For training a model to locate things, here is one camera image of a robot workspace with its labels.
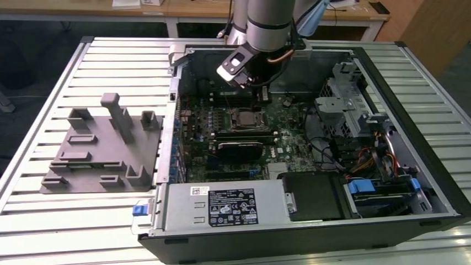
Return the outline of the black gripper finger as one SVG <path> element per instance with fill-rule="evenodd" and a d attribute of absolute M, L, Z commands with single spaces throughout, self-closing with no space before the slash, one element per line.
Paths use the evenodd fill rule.
<path fill-rule="evenodd" d="M 270 92 L 270 85 L 253 88 L 254 108 L 263 108 L 273 103 L 273 95 Z"/>

